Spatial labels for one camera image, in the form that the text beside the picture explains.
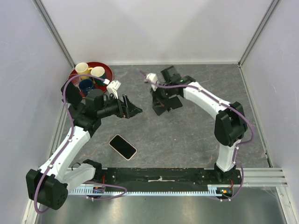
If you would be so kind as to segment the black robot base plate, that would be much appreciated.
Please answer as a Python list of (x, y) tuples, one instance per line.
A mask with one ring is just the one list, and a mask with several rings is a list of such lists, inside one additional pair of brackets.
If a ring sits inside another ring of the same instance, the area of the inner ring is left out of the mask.
[(92, 179), (129, 191), (205, 190), (208, 185), (237, 185), (241, 180), (238, 169), (221, 177), (214, 169), (204, 168), (103, 168)]

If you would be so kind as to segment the black angled desk phone stand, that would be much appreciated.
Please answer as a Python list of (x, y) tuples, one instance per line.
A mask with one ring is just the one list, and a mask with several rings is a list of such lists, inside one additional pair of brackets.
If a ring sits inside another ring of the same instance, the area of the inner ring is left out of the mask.
[(178, 109), (182, 106), (183, 105), (178, 97), (164, 99), (153, 98), (152, 100), (152, 108), (157, 116), (160, 116), (165, 111), (169, 112), (170, 110)]

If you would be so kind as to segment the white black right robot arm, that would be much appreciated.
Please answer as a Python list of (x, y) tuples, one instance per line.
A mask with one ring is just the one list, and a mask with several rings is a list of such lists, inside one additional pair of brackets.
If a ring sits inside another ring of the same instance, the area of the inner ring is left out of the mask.
[(215, 96), (194, 78), (182, 77), (174, 66), (162, 70), (161, 74), (164, 83), (159, 82), (155, 73), (145, 76), (145, 81), (151, 85), (153, 110), (160, 116), (165, 111), (180, 108), (179, 98), (182, 97), (206, 111), (215, 120), (214, 135), (219, 143), (214, 178), (218, 183), (226, 183), (231, 178), (237, 145), (248, 129), (242, 105)]

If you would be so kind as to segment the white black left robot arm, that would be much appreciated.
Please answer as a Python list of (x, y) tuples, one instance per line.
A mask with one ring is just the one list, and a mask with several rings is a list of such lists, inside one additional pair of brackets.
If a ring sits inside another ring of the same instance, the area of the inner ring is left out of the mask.
[(131, 103), (127, 95), (124, 94), (122, 99), (106, 98), (100, 89), (91, 90), (84, 103), (70, 105), (69, 114), (73, 125), (67, 136), (39, 169), (31, 169), (26, 174), (28, 196), (34, 201), (36, 212), (42, 213), (38, 209), (39, 204), (58, 210), (68, 194), (81, 184), (88, 181), (99, 183), (103, 173), (98, 162), (85, 160), (73, 171), (67, 169), (80, 149), (100, 127), (103, 118), (115, 115), (129, 119), (139, 113), (142, 113), (142, 109)]

